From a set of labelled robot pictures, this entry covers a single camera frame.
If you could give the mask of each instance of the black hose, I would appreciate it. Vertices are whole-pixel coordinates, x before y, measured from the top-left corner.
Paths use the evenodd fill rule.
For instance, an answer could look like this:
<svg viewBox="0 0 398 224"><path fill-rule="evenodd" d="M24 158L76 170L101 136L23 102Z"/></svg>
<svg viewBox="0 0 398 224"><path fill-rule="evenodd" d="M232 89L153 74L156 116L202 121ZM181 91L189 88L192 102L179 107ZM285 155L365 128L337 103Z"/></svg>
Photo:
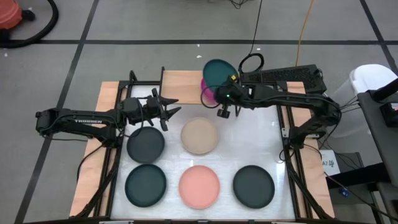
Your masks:
<svg viewBox="0 0 398 224"><path fill-rule="evenodd" d="M26 40L10 40L9 42L6 43L0 43L0 48L5 48L5 49L14 49L18 47L25 47L30 44L35 44L39 40L41 40L43 37L45 37L56 25L59 17L59 12L57 5L55 5L54 0L47 0L52 9L52 17L50 22L42 29L40 32L38 32L36 35L33 37L30 37Z"/></svg>

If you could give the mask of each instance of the yellow cable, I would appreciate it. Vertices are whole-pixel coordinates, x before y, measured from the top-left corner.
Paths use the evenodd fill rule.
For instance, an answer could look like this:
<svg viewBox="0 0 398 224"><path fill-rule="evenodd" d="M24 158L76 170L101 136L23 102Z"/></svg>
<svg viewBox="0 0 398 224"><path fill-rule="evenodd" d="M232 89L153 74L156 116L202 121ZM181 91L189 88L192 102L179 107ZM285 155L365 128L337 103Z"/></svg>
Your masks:
<svg viewBox="0 0 398 224"><path fill-rule="evenodd" d="M304 24L303 24L303 27L302 27L302 29L301 29L300 38L299 38L299 40L298 40L297 56L296 56L296 67L297 67L297 65L299 64L301 40L302 40L302 38L303 38L303 33L304 33L305 25L307 24L308 17L309 17L309 15L310 15L310 13L311 13L311 8L312 8L313 2L314 2L314 0L311 0L311 4L310 4L310 7L308 8L307 16L305 16Z"/></svg>

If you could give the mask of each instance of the teal plate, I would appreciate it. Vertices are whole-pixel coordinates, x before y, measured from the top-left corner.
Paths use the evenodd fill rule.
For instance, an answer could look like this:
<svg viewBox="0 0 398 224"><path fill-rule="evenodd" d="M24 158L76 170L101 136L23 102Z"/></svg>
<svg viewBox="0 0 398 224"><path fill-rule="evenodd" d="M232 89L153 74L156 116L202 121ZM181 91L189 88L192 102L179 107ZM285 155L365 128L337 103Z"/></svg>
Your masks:
<svg viewBox="0 0 398 224"><path fill-rule="evenodd" d="M203 68L203 79L206 86L214 86L209 87L213 92L232 75L238 75L238 72L230 63L221 59L210 60Z"/></svg>

